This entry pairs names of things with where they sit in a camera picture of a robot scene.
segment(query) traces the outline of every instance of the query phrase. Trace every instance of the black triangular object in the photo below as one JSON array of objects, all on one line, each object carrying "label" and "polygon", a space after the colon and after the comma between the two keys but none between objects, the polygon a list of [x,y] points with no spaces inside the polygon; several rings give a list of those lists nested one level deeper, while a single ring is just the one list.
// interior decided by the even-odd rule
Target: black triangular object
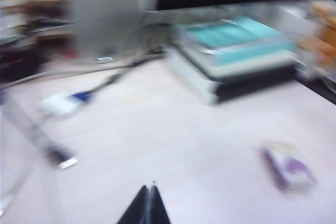
[{"label": "black triangular object", "polygon": [[151,224],[170,224],[158,188],[153,186],[151,190],[154,190],[151,207]]},{"label": "black triangular object", "polygon": [[171,224],[159,190],[142,186],[117,224]]},{"label": "black triangular object", "polygon": [[142,186],[132,203],[121,216],[117,224],[140,224],[145,210],[148,189]]}]

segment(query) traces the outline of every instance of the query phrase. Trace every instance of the black cable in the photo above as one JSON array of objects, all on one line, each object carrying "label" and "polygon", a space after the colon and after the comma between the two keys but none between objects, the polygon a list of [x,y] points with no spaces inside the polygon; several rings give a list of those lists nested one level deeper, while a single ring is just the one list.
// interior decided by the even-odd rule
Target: black cable
[{"label": "black cable", "polygon": [[[125,55],[125,49],[128,45],[128,43],[132,42],[132,39],[134,36],[143,33],[146,31],[146,34],[145,35],[142,35],[142,39],[140,41],[137,41],[138,42],[138,45],[135,46],[135,50],[134,52],[137,52],[137,49],[140,45],[142,45],[142,43],[144,42],[144,40],[146,40],[147,36],[152,34],[156,29],[158,28],[162,28],[162,27],[165,27],[165,28],[169,28],[171,27],[170,24],[168,23],[157,23],[157,24],[149,24],[149,25],[145,25],[145,26],[142,26],[140,27],[139,29],[135,30],[133,33],[131,33],[128,37],[128,39],[126,40],[125,44],[123,45],[123,48],[122,48],[122,51],[121,51],[121,57],[126,57]],[[113,83],[115,83],[116,81],[118,81],[120,79],[120,77],[122,77],[124,74],[126,74],[128,71],[130,71],[130,69],[134,68],[134,67],[138,67],[148,61],[152,61],[152,60],[155,60],[155,59],[161,59],[162,56],[154,56],[154,57],[146,57],[146,58],[140,58],[140,59],[137,59],[135,58],[130,64],[126,65],[125,68],[117,73],[117,74],[112,74],[110,75],[107,80],[105,82],[103,82],[102,84],[96,86],[95,88],[91,89],[90,91],[87,91],[89,93],[94,93],[94,92],[97,92],[97,91],[100,91],[101,89],[105,88],[106,86],[108,85],[111,85]]]}]

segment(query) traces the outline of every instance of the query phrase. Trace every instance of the desk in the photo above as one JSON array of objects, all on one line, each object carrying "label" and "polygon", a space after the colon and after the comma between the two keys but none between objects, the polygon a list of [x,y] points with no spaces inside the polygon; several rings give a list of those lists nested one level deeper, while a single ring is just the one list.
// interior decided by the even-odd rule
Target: desk
[{"label": "desk", "polygon": [[[94,87],[110,73],[30,82],[11,93],[37,117],[38,100]],[[38,156],[3,224],[116,223],[153,180],[174,224],[336,223],[336,106],[297,82],[209,106],[160,60],[129,72],[46,129],[80,161],[54,170]],[[18,141],[14,131],[4,121],[2,143],[9,132]],[[278,191],[259,155],[266,140],[297,145],[316,188],[304,195]],[[1,155],[13,166],[10,146],[3,144]],[[2,169],[6,186],[13,170]]]}]

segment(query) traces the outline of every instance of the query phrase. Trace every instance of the purple package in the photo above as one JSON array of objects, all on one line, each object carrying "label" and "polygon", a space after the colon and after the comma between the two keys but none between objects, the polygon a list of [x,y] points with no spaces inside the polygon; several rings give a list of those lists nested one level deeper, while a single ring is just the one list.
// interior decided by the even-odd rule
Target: purple package
[{"label": "purple package", "polygon": [[272,142],[263,149],[263,155],[280,189],[303,190],[315,184],[315,178],[295,147]]}]

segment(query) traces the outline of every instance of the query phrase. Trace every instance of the white desk surface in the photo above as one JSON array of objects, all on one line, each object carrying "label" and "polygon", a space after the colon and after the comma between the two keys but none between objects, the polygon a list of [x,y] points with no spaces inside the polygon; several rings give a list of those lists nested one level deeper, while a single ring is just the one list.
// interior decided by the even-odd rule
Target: white desk surface
[{"label": "white desk surface", "polygon": [[[10,92],[38,118],[37,101],[92,88],[110,73],[34,81]],[[56,170],[37,155],[2,224],[116,223],[153,180],[173,224],[336,223],[336,106],[296,82],[209,106],[156,61],[46,130],[80,161]],[[275,187],[259,153],[267,140],[299,147],[318,180],[310,193]],[[24,149],[5,119],[1,141],[3,194]]]}]

